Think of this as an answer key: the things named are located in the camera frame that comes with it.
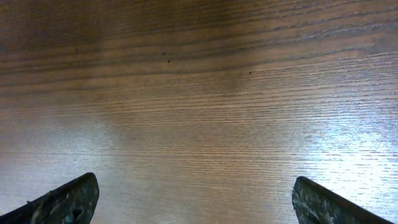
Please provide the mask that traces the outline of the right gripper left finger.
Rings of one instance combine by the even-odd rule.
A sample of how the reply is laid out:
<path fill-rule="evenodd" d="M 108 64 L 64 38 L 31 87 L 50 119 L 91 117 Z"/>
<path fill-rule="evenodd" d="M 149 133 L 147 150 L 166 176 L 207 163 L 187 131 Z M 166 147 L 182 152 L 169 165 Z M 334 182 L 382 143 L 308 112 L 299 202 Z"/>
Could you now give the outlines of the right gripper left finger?
<path fill-rule="evenodd" d="M 1 216 L 1 224 L 89 224 L 100 196 L 88 172 Z"/>

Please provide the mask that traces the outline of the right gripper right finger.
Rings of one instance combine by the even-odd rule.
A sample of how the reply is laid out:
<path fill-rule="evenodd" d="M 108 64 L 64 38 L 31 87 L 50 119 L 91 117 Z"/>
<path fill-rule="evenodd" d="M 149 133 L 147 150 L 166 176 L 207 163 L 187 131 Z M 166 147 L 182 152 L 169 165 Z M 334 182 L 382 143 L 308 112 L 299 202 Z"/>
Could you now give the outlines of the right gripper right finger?
<path fill-rule="evenodd" d="M 392 224 L 304 176 L 296 178 L 292 205 L 300 224 Z"/>

